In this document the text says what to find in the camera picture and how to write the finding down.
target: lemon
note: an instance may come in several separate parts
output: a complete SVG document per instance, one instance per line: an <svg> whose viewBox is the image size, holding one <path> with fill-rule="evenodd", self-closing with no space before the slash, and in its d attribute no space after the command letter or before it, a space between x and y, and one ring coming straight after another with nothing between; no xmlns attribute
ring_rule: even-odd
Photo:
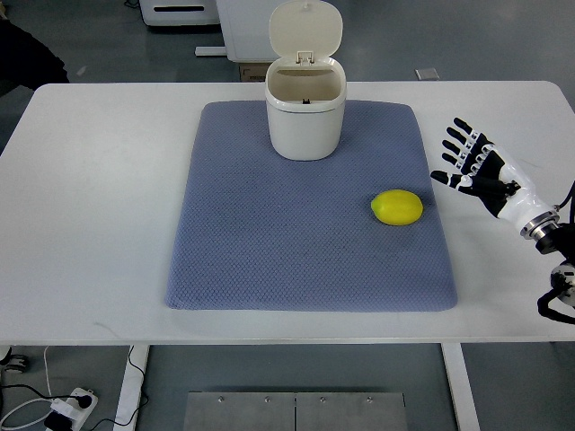
<svg viewBox="0 0 575 431"><path fill-rule="evenodd" d="M404 226L417 221L423 213L421 199L407 190L388 190L371 201L377 220L394 226Z"/></svg>

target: open lid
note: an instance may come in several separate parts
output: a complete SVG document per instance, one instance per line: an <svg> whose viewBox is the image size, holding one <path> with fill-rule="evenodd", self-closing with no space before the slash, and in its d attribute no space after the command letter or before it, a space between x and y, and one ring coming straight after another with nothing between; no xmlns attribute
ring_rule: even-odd
<svg viewBox="0 0 575 431"><path fill-rule="evenodd" d="M280 4L270 17L271 47L281 57L298 52L326 58L340 47L343 21L335 6L318 0Z"/></svg>

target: floor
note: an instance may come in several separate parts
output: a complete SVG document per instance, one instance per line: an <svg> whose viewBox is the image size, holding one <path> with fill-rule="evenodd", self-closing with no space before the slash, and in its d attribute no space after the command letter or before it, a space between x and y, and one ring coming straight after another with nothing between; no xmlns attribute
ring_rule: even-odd
<svg viewBox="0 0 575 431"><path fill-rule="evenodd" d="M415 81L414 69L435 67L444 81L551 81L575 107L575 2L331 3L341 11L344 21L343 40L334 57L343 65L349 81ZM237 65L225 57L194 56L197 46L223 46L217 26L147 28L140 11L126 7L123 0L4 0L4 4L14 24L32 33L65 62L72 83L239 82ZM31 90L19 87L0 97L0 152L32 95ZM428 370L421 375L420 383L433 381L437 386L425 383L425 387L443 400L446 381L441 372L433 371L435 347L424 347L416 354L395 347L361 347L364 359L373 359L373 364L381 361L384 367L358 362L362 356L349 349L237 347L219 355L215 347L153 347L146 379L152 401L141 412L138 429L158 429L162 418L172 421L172 429L181 429L185 392L207 390L214 384L244 388L393 387L420 396L425 391L415 391L417 382L411 379L411 386L399 384L397 375L385 373L393 370L390 373L409 376L412 368L400 365L405 364L403 358L413 355L419 359L419 365L413 368ZM570 429L569 401L575 395L573 349L571 343L464 346L482 429ZM177 358L172 366L161 366L172 357ZM295 357L296 362L290 364L286 357ZM75 359L62 361L68 364ZM251 367L249 373L237 377L235 372L242 368L238 364L245 361L261 364L265 374L259 375L258 369ZM268 366L274 363L282 364L284 371ZM119 378L95 373L91 375L97 377L97 391ZM168 395L174 387L180 398L171 403ZM431 429L426 420L436 421L438 429L453 429L454 414L448 404L440 402L436 409L428 406L428 410L411 410L410 430Z"/></svg>
<svg viewBox="0 0 575 431"><path fill-rule="evenodd" d="M93 391L98 397L92 414L86 420L84 429L94 427L101 419L116 416L119 391L124 377L128 347L74 347L74 346L16 346L13 354L25 355L29 366L25 373L14 374L2 372L2 385L27 384L44 396L64 396L75 388ZM3 389L4 406L2 418L31 399L37 399L33 392L25 388ZM2 424L4 427L21 427L50 412L47 402L33 402L23 409L17 409ZM30 431L44 431L42 422L26 427ZM110 431L113 424L102 422L98 431Z"/></svg>

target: metal plate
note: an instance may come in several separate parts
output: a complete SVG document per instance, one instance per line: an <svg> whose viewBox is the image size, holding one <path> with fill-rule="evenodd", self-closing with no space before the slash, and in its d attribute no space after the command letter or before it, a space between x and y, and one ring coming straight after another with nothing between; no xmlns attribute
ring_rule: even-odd
<svg viewBox="0 0 575 431"><path fill-rule="evenodd" d="M293 392L189 392L184 431L294 431Z"/></svg>
<svg viewBox="0 0 575 431"><path fill-rule="evenodd" d="M434 67L415 69L415 74L420 81L439 81L438 71Z"/></svg>
<svg viewBox="0 0 575 431"><path fill-rule="evenodd" d="M190 392L184 431L407 431L403 394Z"/></svg>
<svg viewBox="0 0 575 431"><path fill-rule="evenodd" d="M297 431L407 431L402 393L297 394Z"/></svg>

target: trash bin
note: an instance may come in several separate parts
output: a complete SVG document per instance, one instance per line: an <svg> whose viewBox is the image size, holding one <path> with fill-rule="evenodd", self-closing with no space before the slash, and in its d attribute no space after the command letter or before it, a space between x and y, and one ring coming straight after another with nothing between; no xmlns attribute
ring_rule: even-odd
<svg viewBox="0 0 575 431"><path fill-rule="evenodd" d="M271 143L291 160L318 160L340 141L347 95L343 67L330 56L343 22L331 4L295 0L270 17L270 41L280 56L266 74Z"/></svg>

